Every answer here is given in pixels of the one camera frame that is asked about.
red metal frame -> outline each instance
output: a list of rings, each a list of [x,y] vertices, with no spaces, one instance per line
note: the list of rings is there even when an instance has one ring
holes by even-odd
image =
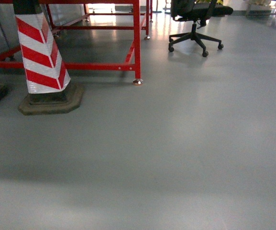
[[[123,63],[76,63],[68,62],[67,69],[88,69],[88,70],[119,70],[119,71],[134,71],[135,78],[141,79],[141,53],[140,53],[140,31],[145,30],[146,36],[149,34],[149,21],[152,19],[153,0],[146,1],[146,13],[140,13],[139,0],[39,0],[40,4],[45,4],[52,27],[52,33],[57,33],[60,30],[133,30],[133,42],[125,57]],[[115,3],[115,4],[132,4],[133,13],[87,13],[84,6],[85,15],[79,17],[62,26],[54,25],[53,18],[50,12],[49,4],[87,4],[87,3]],[[0,4],[12,4],[12,0],[0,0]],[[73,26],[73,24],[88,18],[91,15],[132,15],[133,26]],[[140,15],[143,15],[143,20],[140,23]],[[20,46],[17,46],[7,52],[0,54],[0,68],[23,69],[23,63],[17,61],[4,61],[5,58],[19,52]]]

black office chair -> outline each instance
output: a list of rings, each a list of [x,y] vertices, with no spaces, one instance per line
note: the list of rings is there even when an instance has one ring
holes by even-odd
[[[230,15],[233,9],[229,6],[216,4],[217,0],[211,0],[210,3],[195,3],[196,0],[172,0],[171,17],[177,22],[193,21],[192,31],[190,33],[173,34],[169,36],[168,50],[174,51],[173,45],[188,39],[196,41],[203,48],[203,57],[208,56],[206,46],[201,39],[218,42],[218,49],[223,49],[222,41],[196,32],[196,22],[200,20],[200,27],[206,26],[206,20],[211,16]]]

chair backrest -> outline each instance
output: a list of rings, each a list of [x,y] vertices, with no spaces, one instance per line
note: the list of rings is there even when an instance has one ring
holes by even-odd
[[[180,9],[186,9],[186,12],[193,10],[196,0],[171,0],[171,17],[178,16]]]

gray floor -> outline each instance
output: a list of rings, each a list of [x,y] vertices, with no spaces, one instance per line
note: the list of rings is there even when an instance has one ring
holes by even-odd
[[[0,230],[276,230],[276,20],[212,18],[200,32],[223,50],[169,53],[190,27],[154,15],[142,87],[70,71],[85,94],[66,115],[23,116],[23,72],[0,71]],[[68,61],[122,62],[131,39],[68,31],[58,44]]]

chair wheel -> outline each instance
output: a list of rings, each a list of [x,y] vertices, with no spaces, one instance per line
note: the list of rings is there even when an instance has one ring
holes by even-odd
[[[172,46],[169,46],[169,47],[168,47],[168,51],[173,52],[173,51],[174,51],[174,48],[173,48]]]
[[[208,54],[209,54],[208,51],[204,51],[203,52],[203,57],[205,58],[206,56],[208,56]]]

